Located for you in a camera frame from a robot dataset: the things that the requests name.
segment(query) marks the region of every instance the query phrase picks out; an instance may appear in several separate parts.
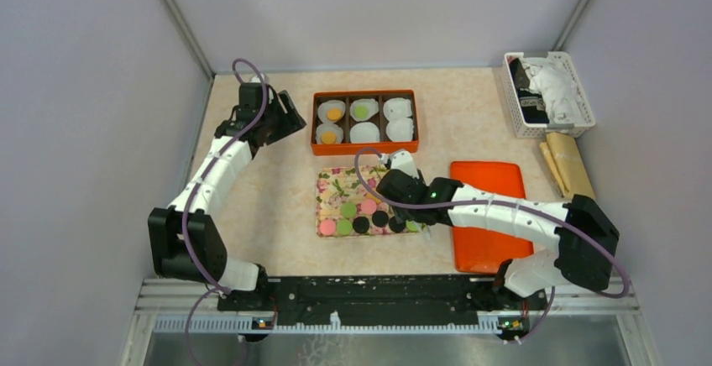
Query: glass panel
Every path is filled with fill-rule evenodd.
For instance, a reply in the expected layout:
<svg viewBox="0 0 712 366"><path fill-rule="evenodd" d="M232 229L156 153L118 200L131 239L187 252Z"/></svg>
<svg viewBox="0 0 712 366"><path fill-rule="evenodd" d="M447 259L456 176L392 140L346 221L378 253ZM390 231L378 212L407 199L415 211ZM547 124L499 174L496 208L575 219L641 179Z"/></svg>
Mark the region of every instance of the glass panel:
<svg viewBox="0 0 712 366"><path fill-rule="evenodd" d="M201 363L232 365L244 345L234 336L195 334ZM286 365L628 365L614 316L551 316L522 346L463 335L274 335L249 344L244 366ZM154 334L146 366L191 366L183 334Z"/></svg>

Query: orange plate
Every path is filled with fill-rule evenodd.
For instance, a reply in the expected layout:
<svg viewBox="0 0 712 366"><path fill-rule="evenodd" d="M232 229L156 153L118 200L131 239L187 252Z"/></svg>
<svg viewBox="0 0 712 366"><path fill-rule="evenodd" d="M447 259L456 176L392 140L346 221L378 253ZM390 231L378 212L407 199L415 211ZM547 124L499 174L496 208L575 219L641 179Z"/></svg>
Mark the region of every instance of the orange plate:
<svg viewBox="0 0 712 366"><path fill-rule="evenodd" d="M348 140L348 132L351 129L351 119L349 117L349 107L352 100L359 98L372 97L379 102L379 114L374 116L369 121L375 123L380 130L381 142L372 144L351 144ZM383 114L384 101L392 97L404 97L413 102L413 125L415 132L413 140L409 142L393 142L388 139L385 134L385 126L388 121ZM341 100L346 102L346 112L344 118L336 124L343 129L344 141L340 144L317 144L317 125L320 123L317 120L317 106L320 103L330 100ZM356 154L361 149L371 146L376 148L382 154L392 154L396 150L405 149L408 152L418 151L419 130L418 130L418 112L416 110L416 97L412 90L388 90L388 91L322 91L314 94L314 103L311 107L311 151L316 156L340 155L340 154Z"/></svg>
<svg viewBox="0 0 712 366"><path fill-rule="evenodd" d="M526 198L519 166L503 162L453 162L450 177L480 190ZM496 274L502 261L534 253L531 242L478 227L453 227L455 268L460 272Z"/></svg>

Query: green circle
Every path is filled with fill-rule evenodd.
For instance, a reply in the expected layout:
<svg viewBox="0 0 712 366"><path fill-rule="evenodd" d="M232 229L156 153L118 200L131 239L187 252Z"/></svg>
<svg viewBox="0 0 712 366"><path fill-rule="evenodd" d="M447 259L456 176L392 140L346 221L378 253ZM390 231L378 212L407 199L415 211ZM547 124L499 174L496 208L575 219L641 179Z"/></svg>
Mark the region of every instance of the green circle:
<svg viewBox="0 0 712 366"><path fill-rule="evenodd" d="M356 108L353 109L353 115L356 116L356 118L365 120L369 117L369 108L366 106L356 106Z"/></svg>
<svg viewBox="0 0 712 366"><path fill-rule="evenodd" d="M336 224L336 232L342 236L348 236L352 230L351 221L346 219L342 219Z"/></svg>
<svg viewBox="0 0 712 366"><path fill-rule="evenodd" d="M344 202L341 205L341 214L343 217L351 218L356 216L356 204L353 202Z"/></svg>

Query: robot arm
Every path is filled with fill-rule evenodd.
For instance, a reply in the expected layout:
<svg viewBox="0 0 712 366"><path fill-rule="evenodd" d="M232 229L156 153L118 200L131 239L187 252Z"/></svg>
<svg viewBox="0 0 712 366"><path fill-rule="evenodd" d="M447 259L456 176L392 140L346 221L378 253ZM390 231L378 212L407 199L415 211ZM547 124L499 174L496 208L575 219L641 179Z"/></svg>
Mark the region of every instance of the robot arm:
<svg viewBox="0 0 712 366"><path fill-rule="evenodd" d="M392 201L411 207L394 208L400 219L428 225L480 227L544 247L524 259L502 263L495 286L505 287L519 297L528 297L549 286L572 283L593 291L608 287L611 263L583 239L561 227L563 222L572 224L615 254L619 233L587 196L575 196L572 202L541 203L493 194L440 177L428 186L411 154L405 150L382 155L381 161L390 171L376 190ZM449 202L462 201L476 203L447 206ZM546 217L533 212L543 212Z"/></svg>
<svg viewBox="0 0 712 366"><path fill-rule="evenodd" d="M259 283L265 283L264 269L228 256L212 216L220 212L238 173L252 161L261 146L277 142L306 126L286 91L275 93L269 86L268 94L269 102L259 121L239 140L232 141L254 120L262 104L259 81L253 78L240 85L239 104L217 127L210 152L196 175L167 208L155 208L150 213L149 236L156 274L207 282L182 239L181 217L183 211L188 211L187 232L191 246L219 285L230 290L251 291Z"/></svg>

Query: white cloth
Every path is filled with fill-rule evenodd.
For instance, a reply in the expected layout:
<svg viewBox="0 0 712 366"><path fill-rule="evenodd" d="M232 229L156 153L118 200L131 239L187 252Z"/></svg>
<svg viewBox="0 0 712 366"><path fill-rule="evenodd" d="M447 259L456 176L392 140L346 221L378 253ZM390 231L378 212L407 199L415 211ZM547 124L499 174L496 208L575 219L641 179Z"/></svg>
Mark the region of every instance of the white cloth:
<svg viewBox="0 0 712 366"><path fill-rule="evenodd" d="M528 91L542 95L550 122L584 122L579 89L561 62L548 58L522 58L521 65L529 76Z"/></svg>

